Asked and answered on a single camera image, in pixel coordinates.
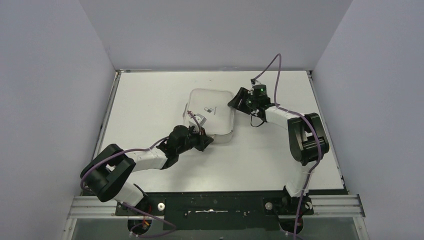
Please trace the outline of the grey storage box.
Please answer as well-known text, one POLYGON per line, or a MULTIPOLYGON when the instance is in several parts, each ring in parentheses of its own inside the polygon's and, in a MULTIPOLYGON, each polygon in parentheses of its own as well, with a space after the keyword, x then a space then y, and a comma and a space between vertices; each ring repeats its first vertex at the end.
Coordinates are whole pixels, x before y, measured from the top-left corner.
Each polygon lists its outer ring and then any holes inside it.
POLYGON ((183 113, 183 124, 189 125, 188 111, 206 117, 205 133, 214 144, 229 143, 234 133, 235 110, 227 105, 234 98, 228 90, 195 88, 187 101, 183 113))

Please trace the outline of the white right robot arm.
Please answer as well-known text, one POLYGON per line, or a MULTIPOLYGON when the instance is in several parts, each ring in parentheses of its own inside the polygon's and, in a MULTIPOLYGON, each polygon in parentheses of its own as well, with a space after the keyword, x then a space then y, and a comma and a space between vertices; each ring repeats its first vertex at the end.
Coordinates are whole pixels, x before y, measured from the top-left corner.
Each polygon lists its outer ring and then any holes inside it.
POLYGON ((299 197, 308 192, 317 163, 329 152, 330 144, 320 116, 315 112, 294 112, 273 103, 264 84, 254 85, 250 90, 241 87, 227 105, 287 130, 289 150, 296 163, 294 175, 284 186, 289 196, 282 199, 281 206, 287 214, 295 214, 302 207, 299 197))

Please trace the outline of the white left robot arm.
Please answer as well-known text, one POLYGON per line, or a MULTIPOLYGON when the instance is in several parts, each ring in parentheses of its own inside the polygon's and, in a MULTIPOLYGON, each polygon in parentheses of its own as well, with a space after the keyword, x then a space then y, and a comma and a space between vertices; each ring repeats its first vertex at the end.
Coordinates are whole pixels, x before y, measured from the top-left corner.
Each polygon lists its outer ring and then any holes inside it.
POLYGON ((137 216, 148 210, 146 195, 128 181, 132 173, 165 170, 178 162, 181 154, 196 149, 203 152, 214 139, 194 126, 178 125, 149 148, 124 150, 112 143, 104 148, 80 173, 80 187, 90 190, 101 202, 125 203, 137 216))

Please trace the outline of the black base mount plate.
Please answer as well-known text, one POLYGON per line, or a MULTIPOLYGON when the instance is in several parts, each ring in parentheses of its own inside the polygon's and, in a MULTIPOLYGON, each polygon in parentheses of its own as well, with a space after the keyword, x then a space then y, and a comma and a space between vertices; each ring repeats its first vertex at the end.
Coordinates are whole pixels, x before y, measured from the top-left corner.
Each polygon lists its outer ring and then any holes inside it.
POLYGON ((130 208, 118 203, 115 214, 129 217, 128 229, 148 236, 153 224, 162 230, 246 230, 279 228, 299 233, 303 216, 314 209, 309 195, 291 197, 286 190, 148 193, 130 208))

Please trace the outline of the left side frame rail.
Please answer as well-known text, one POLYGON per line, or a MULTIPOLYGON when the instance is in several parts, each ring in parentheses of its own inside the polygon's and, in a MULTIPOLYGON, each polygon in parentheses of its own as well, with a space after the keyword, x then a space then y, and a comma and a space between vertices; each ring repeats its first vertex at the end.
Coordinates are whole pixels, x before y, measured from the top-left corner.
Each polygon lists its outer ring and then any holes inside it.
POLYGON ((116 217, 117 202, 101 202, 95 196, 75 196, 72 200, 68 219, 111 219, 116 217))

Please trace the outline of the aluminium frame rail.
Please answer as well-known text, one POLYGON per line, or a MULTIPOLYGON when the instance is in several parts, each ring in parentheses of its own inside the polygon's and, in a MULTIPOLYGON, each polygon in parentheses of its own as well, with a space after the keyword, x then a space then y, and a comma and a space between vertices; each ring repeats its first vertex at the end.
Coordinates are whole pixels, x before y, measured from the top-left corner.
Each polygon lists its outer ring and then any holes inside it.
POLYGON ((311 195, 313 213, 305 218, 364 218, 361 198, 352 195, 311 195))

